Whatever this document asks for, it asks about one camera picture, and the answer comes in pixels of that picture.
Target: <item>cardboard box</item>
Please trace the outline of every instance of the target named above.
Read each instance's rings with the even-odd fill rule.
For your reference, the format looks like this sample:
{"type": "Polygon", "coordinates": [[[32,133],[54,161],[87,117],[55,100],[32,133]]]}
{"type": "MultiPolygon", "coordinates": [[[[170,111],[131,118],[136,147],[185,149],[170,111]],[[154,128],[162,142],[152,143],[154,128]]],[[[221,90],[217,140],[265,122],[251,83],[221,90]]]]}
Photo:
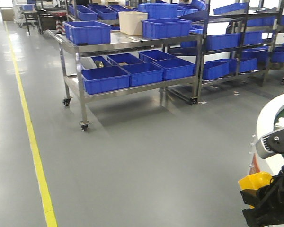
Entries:
{"type": "Polygon", "coordinates": [[[0,7],[0,10],[3,21],[14,20],[14,9],[12,7],[0,7]]]}

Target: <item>yellow part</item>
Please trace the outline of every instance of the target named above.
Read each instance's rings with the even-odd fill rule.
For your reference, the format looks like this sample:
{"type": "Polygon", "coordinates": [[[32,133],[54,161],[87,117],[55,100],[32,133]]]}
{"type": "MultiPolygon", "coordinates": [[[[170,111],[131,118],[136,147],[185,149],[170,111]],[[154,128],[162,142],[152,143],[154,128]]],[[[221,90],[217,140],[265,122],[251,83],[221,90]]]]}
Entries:
{"type": "Polygon", "coordinates": [[[8,30],[7,25],[6,25],[6,22],[4,22],[4,24],[5,24],[6,32],[8,34],[9,48],[11,50],[11,57],[12,57],[14,68],[15,68],[15,75],[16,75],[19,95],[20,95],[20,99],[21,99],[21,103],[22,103],[24,119],[25,119],[25,123],[26,123],[26,126],[27,126],[27,133],[28,133],[28,138],[29,138],[29,142],[30,142],[30,147],[31,147],[31,150],[32,150],[33,160],[34,160],[34,164],[35,164],[35,171],[36,171],[37,180],[38,180],[38,183],[39,183],[39,190],[40,190],[40,194],[41,194],[46,225],[47,225],[47,227],[58,227],[56,217],[55,217],[55,213],[54,213],[54,210],[53,210],[53,204],[52,204],[51,196],[50,196],[50,193],[49,193],[49,190],[48,190],[46,177],[45,177],[43,166],[42,166],[42,161],[41,161],[40,152],[39,152],[39,148],[38,148],[38,144],[37,144],[37,140],[36,140],[36,136],[35,136],[35,131],[34,131],[33,124],[32,124],[30,114],[29,114],[29,111],[28,111],[27,100],[26,100],[26,97],[25,97],[25,94],[24,94],[22,81],[21,81],[21,77],[20,77],[20,73],[19,73],[19,68],[18,68],[18,64],[17,64],[17,61],[16,61],[15,52],[14,52],[13,45],[12,45],[10,37],[9,37],[9,30],[8,30]]]}
{"type": "Polygon", "coordinates": [[[269,185],[272,176],[267,172],[259,172],[256,174],[247,175],[238,181],[242,190],[244,189],[259,189],[265,185],[269,185]]]}

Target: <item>stainless steel cart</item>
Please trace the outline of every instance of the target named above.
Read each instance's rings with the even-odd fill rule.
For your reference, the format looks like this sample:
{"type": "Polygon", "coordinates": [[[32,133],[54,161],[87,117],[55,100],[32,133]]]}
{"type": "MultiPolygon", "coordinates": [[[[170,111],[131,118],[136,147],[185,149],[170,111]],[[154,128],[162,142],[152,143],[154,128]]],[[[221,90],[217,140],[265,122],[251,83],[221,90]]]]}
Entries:
{"type": "MultiPolygon", "coordinates": [[[[103,52],[107,51],[119,51],[119,52],[128,52],[130,50],[134,50],[133,48],[141,48],[141,47],[151,47],[168,44],[179,44],[180,42],[185,41],[198,41],[198,46],[201,46],[201,35],[189,35],[184,37],[175,37],[175,38],[164,38],[164,39],[148,39],[143,38],[142,36],[130,36],[124,33],[120,33],[118,31],[111,31],[111,43],[109,44],[100,44],[100,45],[83,45],[76,46],[71,43],[65,35],[62,34],[54,34],[52,31],[47,31],[47,33],[53,37],[58,43],[60,48],[60,60],[63,71],[63,78],[65,83],[66,90],[66,98],[63,100],[65,106],[68,106],[71,101],[71,95],[69,92],[69,88],[72,90],[74,95],[80,100],[81,104],[81,114],[82,121],[80,122],[81,129],[85,131],[89,125],[89,121],[87,120],[86,113],[86,103],[105,99],[105,98],[113,98],[117,96],[123,96],[127,94],[152,90],[156,88],[165,88],[172,85],[180,85],[180,84],[189,84],[193,89],[191,96],[187,97],[184,94],[177,92],[177,96],[189,101],[190,104],[196,104],[198,101],[198,75],[190,76],[181,79],[174,79],[163,81],[159,83],[147,84],[137,87],[130,87],[100,94],[88,95],[83,89],[83,81],[82,81],[82,73],[81,73],[81,59],[83,58],[83,54],[85,56],[95,56],[102,55],[103,52]],[[64,60],[64,51],[73,54],[76,63],[76,71],[75,75],[67,75],[65,60],[64,60]]],[[[200,65],[200,57],[196,59],[196,71],[199,71],[200,65]]]]}

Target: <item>yellow floor line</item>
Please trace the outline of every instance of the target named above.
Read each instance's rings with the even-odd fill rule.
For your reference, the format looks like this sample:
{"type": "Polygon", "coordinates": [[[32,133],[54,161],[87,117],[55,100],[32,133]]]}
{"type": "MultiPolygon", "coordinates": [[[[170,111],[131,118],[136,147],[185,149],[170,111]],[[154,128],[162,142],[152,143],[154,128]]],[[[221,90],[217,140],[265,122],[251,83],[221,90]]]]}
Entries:
{"type": "Polygon", "coordinates": [[[15,68],[15,75],[16,75],[19,94],[21,98],[25,123],[27,126],[27,133],[28,133],[28,138],[30,142],[30,147],[31,147],[32,154],[33,154],[33,160],[34,160],[36,175],[37,175],[37,179],[39,183],[39,189],[40,189],[46,224],[47,224],[47,227],[57,227],[58,225],[57,225],[57,221],[55,217],[55,212],[53,210],[53,204],[52,204],[51,196],[48,190],[46,177],[45,177],[43,166],[42,166],[42,161],[40,157],[40,152],[39,152],[33,124],[32,124],[30,114],[28,111],[27,100],[25,98],[22,81],[21,81],[21,77],[19,73],[19,68],[18,68],[18,64],[16,61],[16,57],[15,57],[15,52],[14,52],[13,45],[9,37],[9,29],[7,27],[6,22],[4,22],[4,24],[5,24],[6,32],[8,34],[9,48],[11,51],[11,57],[13,59],[13,64],[15,68]]]}

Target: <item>caster wheel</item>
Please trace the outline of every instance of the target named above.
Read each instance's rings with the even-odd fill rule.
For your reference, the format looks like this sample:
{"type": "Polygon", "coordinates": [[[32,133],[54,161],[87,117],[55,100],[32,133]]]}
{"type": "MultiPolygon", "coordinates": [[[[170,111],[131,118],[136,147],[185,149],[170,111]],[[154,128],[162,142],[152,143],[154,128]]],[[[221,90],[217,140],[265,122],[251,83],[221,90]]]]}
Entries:
{"type": "Polygon", "coordinates": [[[195,105],[195,104],[197,104],[198,103],[198,99],[197,98],[192,98],[192,99],[190,99],[190,101],[189,101],[189,104],[191,104],[191,105],[195,105]]]}
{"type": "Polygon", "coordinates": [[[71,102],[71,99],[70,98],[65,98],[65,99],[63,99],[63,104],[65,105],[65,106],[69,106],[70,105],[70,102],[71,102]]]}
{"type": "Polygon", "coordinates": [[[281,81],[281,85],[284,85],[284,79],[281,81]]]}
{"type": "Polygon", "coordinates": [[[86,131],[86,129],[89,127],[89,125],[81,125],[81,130],[82,131],[86,131]]]}

